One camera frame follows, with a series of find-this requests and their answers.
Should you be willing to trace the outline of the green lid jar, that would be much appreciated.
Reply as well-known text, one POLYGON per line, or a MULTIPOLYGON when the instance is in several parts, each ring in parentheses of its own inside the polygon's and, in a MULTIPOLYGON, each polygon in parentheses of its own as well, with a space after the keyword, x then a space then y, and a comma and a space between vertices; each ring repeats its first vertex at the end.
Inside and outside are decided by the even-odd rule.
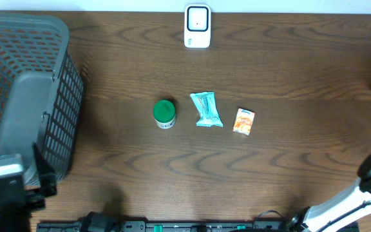
POLYGON ((170 129, 176 122, 176 110, 171 101, 158 101, 153 107, 156 125, 161 129, 170 129))

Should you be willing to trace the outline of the orange small carton box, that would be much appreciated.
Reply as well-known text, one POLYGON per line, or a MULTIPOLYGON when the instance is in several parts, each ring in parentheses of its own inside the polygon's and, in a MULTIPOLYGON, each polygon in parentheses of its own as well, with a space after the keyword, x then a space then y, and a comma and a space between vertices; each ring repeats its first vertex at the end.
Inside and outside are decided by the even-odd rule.
POLYGON ((254 122, 255 113, 243 108, 239 108, 233 125, 233 131, 244 135, 249 135, 254 122))

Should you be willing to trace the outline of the teal snack packet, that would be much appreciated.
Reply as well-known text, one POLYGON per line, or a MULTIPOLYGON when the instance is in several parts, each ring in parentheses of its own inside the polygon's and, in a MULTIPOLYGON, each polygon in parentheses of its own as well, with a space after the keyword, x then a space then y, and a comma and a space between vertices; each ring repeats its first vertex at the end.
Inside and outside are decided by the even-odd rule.
POLYGON ((216 108, 214 92, 191 93, 190 98, 194 102, 200 116, 200 119, 196 122, 197 126, 224 126, 216 108))

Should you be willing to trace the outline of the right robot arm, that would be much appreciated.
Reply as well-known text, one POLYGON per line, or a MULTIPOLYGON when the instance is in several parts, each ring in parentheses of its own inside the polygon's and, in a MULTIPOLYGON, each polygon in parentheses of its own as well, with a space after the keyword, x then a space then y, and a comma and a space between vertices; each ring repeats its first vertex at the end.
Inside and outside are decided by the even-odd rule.
POLYGON ((339 231, 371 214, 371 154, 357 171, 356 181, 330 200, 307 207, 288 221, 289 231, 339 231))

